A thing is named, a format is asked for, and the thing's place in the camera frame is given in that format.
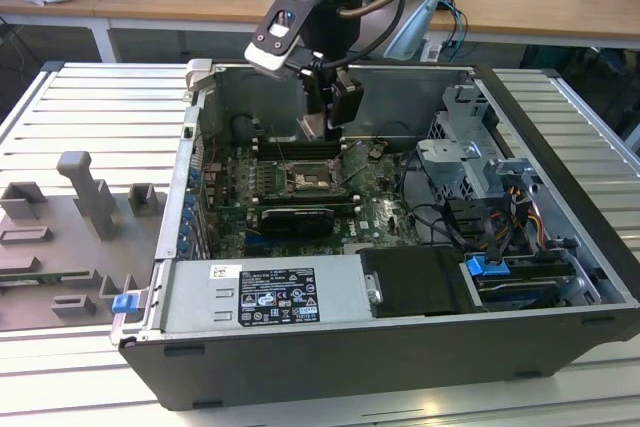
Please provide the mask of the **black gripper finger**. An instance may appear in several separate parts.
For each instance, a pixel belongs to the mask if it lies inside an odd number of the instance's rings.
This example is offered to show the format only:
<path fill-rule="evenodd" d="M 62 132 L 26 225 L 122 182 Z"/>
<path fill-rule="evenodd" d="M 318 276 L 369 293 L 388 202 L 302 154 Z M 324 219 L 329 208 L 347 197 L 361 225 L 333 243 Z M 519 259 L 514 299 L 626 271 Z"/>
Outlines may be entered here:
<path fill-rule="evenodd" d="M 322 69 L 305 76 L 306 111 L 310 115 L 326 113 L 326 75 Z"/>
<path fill-rule="evenodd" d="M 343 125 L 355 120 L 364 96 L 364 87 L 357 79 L 347 82 L 336 78 L 326 102 L 324 138 L 333 141 L 341 136 Z"/>

